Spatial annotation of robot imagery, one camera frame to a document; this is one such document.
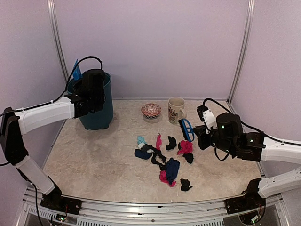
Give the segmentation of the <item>blue hand brush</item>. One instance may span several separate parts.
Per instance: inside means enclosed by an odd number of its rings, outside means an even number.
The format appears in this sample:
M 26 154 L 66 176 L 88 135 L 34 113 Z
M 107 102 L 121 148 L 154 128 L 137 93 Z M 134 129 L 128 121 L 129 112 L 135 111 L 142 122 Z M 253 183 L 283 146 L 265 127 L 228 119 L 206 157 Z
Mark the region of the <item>blue hand brush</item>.
M 190 122 L 186 118 L 178 120 L 178 123 L 181 127 L 184 140 L 192 142 L 194 140 L 194 132 Z

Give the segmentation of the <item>blue plastic dustpan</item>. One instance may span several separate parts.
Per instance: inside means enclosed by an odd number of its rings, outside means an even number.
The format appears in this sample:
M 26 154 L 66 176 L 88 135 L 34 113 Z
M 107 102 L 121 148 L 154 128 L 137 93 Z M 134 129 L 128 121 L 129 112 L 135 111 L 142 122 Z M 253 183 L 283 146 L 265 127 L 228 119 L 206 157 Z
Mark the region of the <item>blue plastic dustpan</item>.
M 76 59 L 76 62 L 74 64 L 72 76 L 75 81 L 82 79 L 82 73 L 79 68 L 78 59 Z

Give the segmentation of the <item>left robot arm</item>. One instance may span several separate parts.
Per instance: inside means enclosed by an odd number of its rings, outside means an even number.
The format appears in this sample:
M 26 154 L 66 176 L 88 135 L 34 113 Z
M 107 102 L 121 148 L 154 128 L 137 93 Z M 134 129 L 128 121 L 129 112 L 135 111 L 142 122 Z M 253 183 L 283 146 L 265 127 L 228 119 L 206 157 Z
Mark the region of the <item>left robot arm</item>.
M 25 176 L 43 194 L 55 209 L 62 209 L 66 199 L 59 187 L 47 176 L 40 166 L 29 156 L 23 142 L 23 135 L 37 128 L 89 113 L 103 108 L 105 72 L 102 68 L 90 69 L 74 83 L 74 93 L 62 94 L 55 100 L 27 107 L 8 107 L 0 115 L 0 145 L 8 164 Z

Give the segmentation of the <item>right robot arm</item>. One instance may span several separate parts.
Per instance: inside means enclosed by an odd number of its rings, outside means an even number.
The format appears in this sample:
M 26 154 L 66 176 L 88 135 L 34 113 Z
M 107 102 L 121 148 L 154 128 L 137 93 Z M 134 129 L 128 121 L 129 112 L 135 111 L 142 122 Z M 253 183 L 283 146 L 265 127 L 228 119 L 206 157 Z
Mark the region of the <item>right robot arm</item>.
M 213 147 L 221 150 L 227 156 L 246 161 L 282 161 L 300 164 L 301 143 L 272 137 L 263 131 L 250 126 L 252 132 L 244 133 L 240 116 L 229 110 L 214 116 L 206 107 L 205 99 L 202 105 L 197 107 L 197 113 L 203 125 L 193 128 L 198 138 L 198 146 L 201 150 Z M 301 186 L 300 167 L 289 172 L 270 177 L 251 180 L 241 197 L 240 204 L 245 209 L 252 208 L 259 197 L 268 198 L 272 195 L 290 191 Z

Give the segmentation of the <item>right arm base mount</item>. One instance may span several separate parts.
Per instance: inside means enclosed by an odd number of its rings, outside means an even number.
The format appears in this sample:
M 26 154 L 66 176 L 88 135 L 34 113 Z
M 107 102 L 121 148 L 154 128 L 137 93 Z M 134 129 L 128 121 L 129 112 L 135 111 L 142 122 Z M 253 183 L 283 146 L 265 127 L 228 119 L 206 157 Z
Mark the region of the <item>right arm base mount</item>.
M 226 199 L 224 202 L 227 214 L 239 213 L 265 206 L 266 199 L 262 198 L 258 193 L 260 181 L 261 178 L 251 180 L 243 196 Z

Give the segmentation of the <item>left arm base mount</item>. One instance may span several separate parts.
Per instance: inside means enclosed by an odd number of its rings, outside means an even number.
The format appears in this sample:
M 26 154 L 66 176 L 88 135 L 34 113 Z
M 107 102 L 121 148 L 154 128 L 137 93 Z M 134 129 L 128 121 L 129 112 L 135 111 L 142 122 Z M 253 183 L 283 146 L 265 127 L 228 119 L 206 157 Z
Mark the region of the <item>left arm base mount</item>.
M 42 195 L 40 205 L 51 210 L 79 215 L 82 201 L 80 199 L 62 196 L 62 191 L 54 184 L 54 189 L 49 194 Z

